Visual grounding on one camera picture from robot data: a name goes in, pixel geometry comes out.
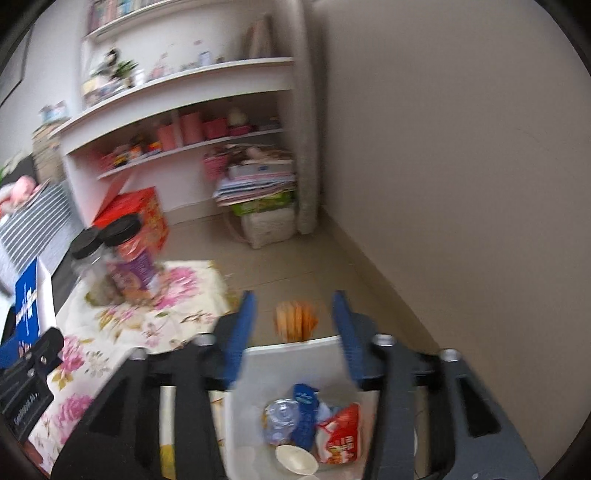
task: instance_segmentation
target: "stack of papers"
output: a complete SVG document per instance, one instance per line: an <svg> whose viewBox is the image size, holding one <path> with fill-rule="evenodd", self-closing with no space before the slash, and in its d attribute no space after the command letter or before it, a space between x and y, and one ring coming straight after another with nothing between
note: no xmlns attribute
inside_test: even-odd
<svg viewBox="0 0 591 480"><path fill-rule="evenodd" d="M296 189L295 177L293 173L284 173L269 178L221 179L213 198L219 206L227 206L257 200L274 193L290 192Z"/></svg>

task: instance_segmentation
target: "snack jar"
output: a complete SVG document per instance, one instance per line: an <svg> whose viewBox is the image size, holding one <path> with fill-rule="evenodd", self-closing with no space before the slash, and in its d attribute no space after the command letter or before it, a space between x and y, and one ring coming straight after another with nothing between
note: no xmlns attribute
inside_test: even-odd
<svg viewBox="0 0 591 480"><path fill-rule="evenodd" d="M160 276L144 237L137 213L111 222L100 233L108 247L106 265L123 293L133 304L150 304L161 290Z"/></svg>
<svg viewBox="0 0 591 480"><path fill-rule="evenodd" d="M72 269L87 288L86 300L96 306L120 304L121 292L105 263L105 247L97 228L82 230L70 244Z"/></svg>

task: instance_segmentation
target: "black jar lid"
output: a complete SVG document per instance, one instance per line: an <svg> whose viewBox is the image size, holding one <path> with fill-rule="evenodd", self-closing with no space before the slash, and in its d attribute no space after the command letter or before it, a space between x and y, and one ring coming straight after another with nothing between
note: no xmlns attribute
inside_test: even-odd
<svg viewBox="0 0 591 480"><path fill-rule="evenodd" d="M117 247L135 237L142 228L137 213L124 215L111 222L100 232L100 239L107 247Z"/></svg>
<svg viewBox="0 0 591 480"><path fill-rule="evenodd" d="M70 244L70 254L76 260L82 260L97 251L103 244L99 237L100 230L91 227L82 230Z"/></svg>

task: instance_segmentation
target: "white trash bin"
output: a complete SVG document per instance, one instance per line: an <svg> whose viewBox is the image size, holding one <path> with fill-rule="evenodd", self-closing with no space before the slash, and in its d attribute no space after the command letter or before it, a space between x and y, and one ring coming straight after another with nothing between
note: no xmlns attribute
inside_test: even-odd
<svg viewBox="0 0 591 480"><path fill-rule="evenodd" d="M283 468L275 449L262 435L262 412L278 398L291 398L293 386L305 383L319 390L329 404L361 405L361 455L344 465L322 465L313 480L358 480L374 427L377 392L360 392L350 380L337 336L253 347L245 350L241 372L224 402L225 460L230 480L294 480L299 476Z"/></svg>

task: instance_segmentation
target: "figurine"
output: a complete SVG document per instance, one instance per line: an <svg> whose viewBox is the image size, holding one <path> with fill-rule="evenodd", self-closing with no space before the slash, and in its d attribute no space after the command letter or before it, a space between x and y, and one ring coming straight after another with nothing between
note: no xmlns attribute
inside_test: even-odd
<svg viewBox="0 0 591 480"><path fill-rule="evenodd" d="M107 54L105 55L105 59L103 62L98 65L97 68L91 73L91 77L96 77L99 75L113 78L115 76L115 71L117 69L117 62L119 61L119 57L121 56L121 52L118 48L110 49Z"/></svg>
<svg viewBox="0 0 591 480"><path fill-rule="evenodd" d="M23 175L0 189L0 216L14 213L41 189L32 177Z"/></svg>

